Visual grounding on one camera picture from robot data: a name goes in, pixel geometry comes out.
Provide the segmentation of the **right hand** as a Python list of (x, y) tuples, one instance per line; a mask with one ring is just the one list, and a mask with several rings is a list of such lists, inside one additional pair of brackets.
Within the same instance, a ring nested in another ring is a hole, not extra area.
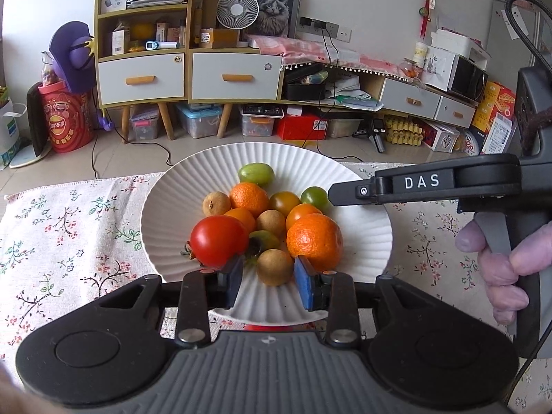
[(478, 267), (485, 281), (487, 299), (498, 324), (510, 325), (516, 313), (530, 302), (528, 294), (515, 284), (520, 277), (536, 274), (551, 267), (551, 223), (526, 237), (509, 254), (494, 253), (485, 236), (472, 220), (456, 236), (456, 247), (462, 252), (477, 253)]

